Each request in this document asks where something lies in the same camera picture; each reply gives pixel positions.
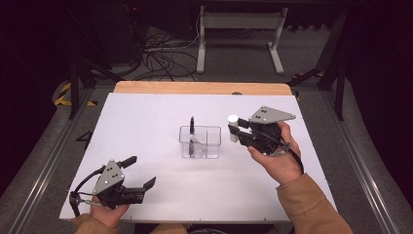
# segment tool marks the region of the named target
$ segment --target hand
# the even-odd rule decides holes
[[[92,197],[92,201],[100,203],[96,196]],[[91,216],[106,226],[117,228],[119,219],[128,210],[129,206],[130,205],[118,206],[114,210],[108,207],[91,206]]]
[[[278,122],[278,124],[282,132],[283,140],[285,140],[285,142],[289,142],[291,150],[301,158],[299,146],[291,135],[289,125],[285,122]],[[285,152],[280,156],[269,157],[262,154],[252,146],[248,148],[248,151],[251,154],[251,157],[256,162],[261,164],[267,173],[280,185],[286,184],[302,175],[300,166],[297,164],[290,152]]]

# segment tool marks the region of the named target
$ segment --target white table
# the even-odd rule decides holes
[[[247,119],[261,105],[297,116],[288,121],[300,145],[308,173],[334,205],[317,153],[294,96],[110,94],[92,141],[72,183],[79,182],[110,159],[133,155],[137,163],[123,169],[126,187],[140,187],[157,177],[141,205],[123,216],[131,222],[276,223],[288,221],[277,197],[279,186],[250,158],[246,148],[230,141],[227,117]],[[179,127],[190,117],[195,125],[220,126],[222,145],[218,159],[182,158]],[[97,178],[82,191],[91,192]],[[88,205],[80,205],[88,213]],[[74,216],[68,200],[60,218]]]

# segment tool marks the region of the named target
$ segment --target black marker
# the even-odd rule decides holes
[[[192,140],[192,137],[194,137],[194,116],[191,117],[191,123],[189,125],[189,156],[193,157],[194,156],[194,140]]]

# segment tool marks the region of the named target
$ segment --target brown jacket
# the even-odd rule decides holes
[[[334,210],[319,186],[307,174],[277,188],[280,202],[295,227],[296,234],[349,234],[347,222]],[[114,234],[109,228],[88,214],[71,220],[79,226],[77,234]],[[154,234],[186,234],[183,227],[160,225]]]

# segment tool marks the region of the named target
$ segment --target clear plastic container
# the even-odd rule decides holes
[[[221,128],[194,126],[194,134],[191,135],[189,126],[181,126],[179,142],[182,158],[216,159],[221,145]]]

